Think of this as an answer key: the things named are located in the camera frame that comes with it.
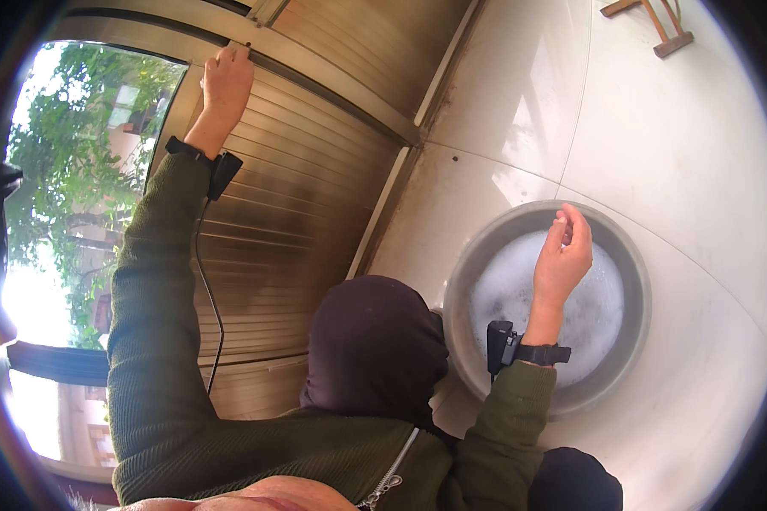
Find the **hand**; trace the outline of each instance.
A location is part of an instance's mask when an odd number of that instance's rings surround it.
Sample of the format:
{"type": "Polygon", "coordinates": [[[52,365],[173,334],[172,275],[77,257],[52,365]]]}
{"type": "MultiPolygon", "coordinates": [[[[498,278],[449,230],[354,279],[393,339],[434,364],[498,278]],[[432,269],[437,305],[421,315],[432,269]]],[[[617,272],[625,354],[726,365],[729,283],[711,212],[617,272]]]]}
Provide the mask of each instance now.
{"type": "Polygon", "coordinates": [[[561,310],[592,263],[591,227],[577,208],[563,204],[534,268],[532,305],[561,310]]]}
{"type": "Polygon", "coordinates": [[[534,298],[522,344],[550,346],[557,342],[562,306],[592,263],[591,227],[577,208],[563,204],[534,268],[534,298]]]}
{"type": "Polygon", "coordinates": [[[225,46],[205,62],[205,107],[185,136],[185,143],[204,151],[207,158],[216,158],[245,112],[255,71],[248,55],[244,46],[225,46]]]}

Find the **soapy water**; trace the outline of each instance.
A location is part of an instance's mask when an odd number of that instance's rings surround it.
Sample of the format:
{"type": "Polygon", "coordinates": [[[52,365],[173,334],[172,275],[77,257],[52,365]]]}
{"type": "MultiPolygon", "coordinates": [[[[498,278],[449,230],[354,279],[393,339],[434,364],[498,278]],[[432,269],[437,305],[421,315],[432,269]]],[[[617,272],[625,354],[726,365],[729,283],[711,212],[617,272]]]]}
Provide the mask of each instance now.
{"type": "MultiPolygon", "coordinates": [[[[489,262],[471,295],[474,338],[486,357],[486,328],[493,320],[513,322],[523,333],[531,311],[534,266],[548,231],[538,230],[507,244],[489,262]]],[[[571,360],[557,364],[557,388],[590,374],[611,351],[623,324],[623,278],[617,265],[597,244],[594,264],[568,297],[557,343],[571,348],[571,360]]]]}

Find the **person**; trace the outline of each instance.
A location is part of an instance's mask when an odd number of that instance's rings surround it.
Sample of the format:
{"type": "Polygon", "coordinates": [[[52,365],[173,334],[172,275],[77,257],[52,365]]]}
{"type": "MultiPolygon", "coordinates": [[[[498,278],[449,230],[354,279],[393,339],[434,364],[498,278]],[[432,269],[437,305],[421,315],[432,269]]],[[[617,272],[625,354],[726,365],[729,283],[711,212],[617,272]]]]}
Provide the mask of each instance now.
{"type": "MultiPolygon", "coordinates": [[[[184,142],[215,158],[253,75],[244,48],[208,60],[205,106],[184,142]]],[[[429,399],[448,372],[442,328],[417,292],[383,276],[327,292],[311,325],[300,408],[268,420],[217,418],[197,366],[190,270],[209,179],[187,154],[164,158],[112,278],[109,411],[124,509],[622,508],[621,487],[596,459],[536,446],[552,367],[505,367],[462,440],[436,427],[429,399]]],[[[591,229],[564,204],[536,264],[523,343],[556,342],[562,306],[590,267],[591,229]]]]}

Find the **sweater sleeve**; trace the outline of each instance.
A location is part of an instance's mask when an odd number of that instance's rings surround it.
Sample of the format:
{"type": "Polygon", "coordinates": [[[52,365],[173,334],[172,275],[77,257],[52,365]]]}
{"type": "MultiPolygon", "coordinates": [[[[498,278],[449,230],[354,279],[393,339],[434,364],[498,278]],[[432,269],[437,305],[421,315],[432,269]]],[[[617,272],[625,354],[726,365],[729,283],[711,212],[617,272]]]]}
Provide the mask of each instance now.
{"type": "Polygon", "coordinates": [[[556,370],[519,361],[501,371],[457,447],[452,470],[468,509],[528,508],[528,488],[542,463],[537,438],[556,381],[556,370]]]}
{"type": "Polygon", "coordinates": [[[121,462],[216,420],[199,373],[190,238],[210,171],[168,155],[125,231],[108,342],[110,429],[121,462]]]}

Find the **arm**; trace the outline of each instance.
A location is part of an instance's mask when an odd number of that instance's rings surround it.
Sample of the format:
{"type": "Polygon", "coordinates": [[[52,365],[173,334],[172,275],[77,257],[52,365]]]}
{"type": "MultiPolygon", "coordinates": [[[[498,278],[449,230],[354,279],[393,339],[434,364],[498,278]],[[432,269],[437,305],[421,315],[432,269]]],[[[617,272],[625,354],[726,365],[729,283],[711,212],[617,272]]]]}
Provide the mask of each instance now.
{"type": "MultiPolygon", "coordinates": [[[[246,50],[224,48],[207,62],[205,78],[205,109],[185,142],[210,157],[244,112],[253,80],[246,50]]],[[[164,158],[124,235],[108,344],[111,435],[120,467],[157,445],[186,442],[217,421],[196,362],[190,270],[190,238],[209,178],[187,155],[164,158]]]]}
{"type": "MultiPolygon", "coordinates": [[[[534,271],[534,298],[523,344],[554,344],[562,306],[591,268],[591,229],[570,204],[549,229],[534,271]]],[[[516,361],[502,370],[477,422],[458,444],[454,475],[470,509],[526,509],[540,468],[536,447],[547,419],[556,370],[516,361]]]]}

